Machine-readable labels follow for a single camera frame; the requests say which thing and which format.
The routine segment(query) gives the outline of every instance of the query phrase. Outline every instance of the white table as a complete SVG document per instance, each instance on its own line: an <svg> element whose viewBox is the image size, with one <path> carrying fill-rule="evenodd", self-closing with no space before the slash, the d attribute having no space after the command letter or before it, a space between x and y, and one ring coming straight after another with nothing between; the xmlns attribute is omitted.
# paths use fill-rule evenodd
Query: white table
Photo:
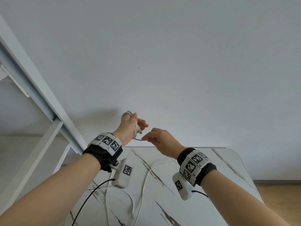
<svg viewBox="0 0 301 226"><path fill-rule="evenodd" d="M243 161L236 152L227 148L199 149L211 158L221 173L262 201ZM125 189L134 199L135 214L132 219L132 204L129 196L115 187L111 188L108 191L107 199L111 226L133 226L140 207L142 185L148 168L160 162L171 161L170 158L161 155L156 148L146 147L125 147L119 159L123 158L129 158L135 163L130 184ZM157 166L148 176L143 205L136 225L227 225L205 196L195 193L187 201L181 199L172 181L172 175L178 171L179 164L175 161ZM109 177L110 174L100 171L94 182L100 184ZM95 188L96 184L91 185L90 189ZM204 192L200 186L195 186L195 189ZM89 198L76 220L76 225L107 225L105 192L105 190L96 191L95 195ZM90 192L86 192L82 195L71 211L72 216L71 214L68 216L66 225L72 224L72 218L76 216L89 194Z"/></svg>

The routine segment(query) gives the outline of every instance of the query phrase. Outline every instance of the person's right arm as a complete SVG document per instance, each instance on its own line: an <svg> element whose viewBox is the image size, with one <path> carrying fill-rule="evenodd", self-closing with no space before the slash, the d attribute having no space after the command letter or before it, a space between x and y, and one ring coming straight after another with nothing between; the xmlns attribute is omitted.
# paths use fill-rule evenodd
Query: person's right arm
<svg viewBox="0 0 301 226"><path fill-rule="evenodd" d="M163 155L174 159L178 159L179 154L186 149L168 131L158 128L152 129L142 139L154 144ZM209 172L203 178L201 187L230 226L289 225L257 198L217 170Z"/></svg>

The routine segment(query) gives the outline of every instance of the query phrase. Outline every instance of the person's right hand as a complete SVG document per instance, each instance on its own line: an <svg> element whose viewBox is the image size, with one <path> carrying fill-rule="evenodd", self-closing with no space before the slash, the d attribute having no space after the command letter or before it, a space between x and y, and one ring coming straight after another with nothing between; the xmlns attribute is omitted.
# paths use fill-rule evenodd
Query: person's right hand
<svg viewBox="0 0 301 226"><path fill-rule="evenodd" d="M142 140L155 145L155 147L165 156L178 159L179 154L186 149L168 131L153 128Z"/></svg>

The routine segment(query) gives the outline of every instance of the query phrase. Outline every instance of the person's left hand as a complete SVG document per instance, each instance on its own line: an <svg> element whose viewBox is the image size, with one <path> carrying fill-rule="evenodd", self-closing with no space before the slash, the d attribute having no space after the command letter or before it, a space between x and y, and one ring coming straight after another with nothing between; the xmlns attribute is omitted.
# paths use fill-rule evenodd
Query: person's left hand
<svg viewBox="0 0 301 226"><path fill-rule="evenodd" d="M127 114L123 118L118 129L112 133L114 136L118 137L118 139L122 142L122 147L127 145L133 138L136 121L138 126L141 128L141 131L148 127L148 124L145 120L137 118L137 113L134 113L132 117L129 114Z"/></svg>

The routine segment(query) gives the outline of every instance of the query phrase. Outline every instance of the baseboard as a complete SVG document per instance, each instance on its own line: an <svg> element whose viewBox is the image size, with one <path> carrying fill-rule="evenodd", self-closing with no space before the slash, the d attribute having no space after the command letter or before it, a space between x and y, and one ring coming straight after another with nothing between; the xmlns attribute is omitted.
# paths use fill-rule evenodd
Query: baseboard
<svg viewBox="0 0 301 226"><path fill-rule="evenodd" d="M255 185L301 185L301 180L253 180Z"/></svg>

